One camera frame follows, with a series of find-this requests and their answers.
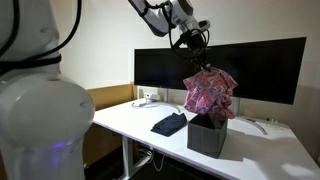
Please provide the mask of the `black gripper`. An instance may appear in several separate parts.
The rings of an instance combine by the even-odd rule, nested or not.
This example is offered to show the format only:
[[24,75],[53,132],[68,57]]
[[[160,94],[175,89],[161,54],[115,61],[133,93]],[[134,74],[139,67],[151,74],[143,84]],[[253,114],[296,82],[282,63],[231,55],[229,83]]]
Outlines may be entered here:
[[[188,30],[182,33],[175,43],[171,44],[171,49],[178,57],[189,60],[195,65],[201,65],[202,70],[210,72],[210,63],[204,59],[209,42],[208,36],[205,36],[204,32],[199,29]],[[182,44],[187,46],[189,51],[187,55],[184,55],[180,49]]]

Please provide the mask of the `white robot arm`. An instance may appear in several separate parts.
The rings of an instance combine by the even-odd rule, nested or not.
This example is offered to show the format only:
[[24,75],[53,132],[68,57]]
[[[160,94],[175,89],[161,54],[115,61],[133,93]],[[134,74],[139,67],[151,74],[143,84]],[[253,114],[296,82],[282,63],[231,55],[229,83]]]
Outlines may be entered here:
[[0,0],[0,148],[7,180],[85,180],[89,93],[60,73],[51,0]]

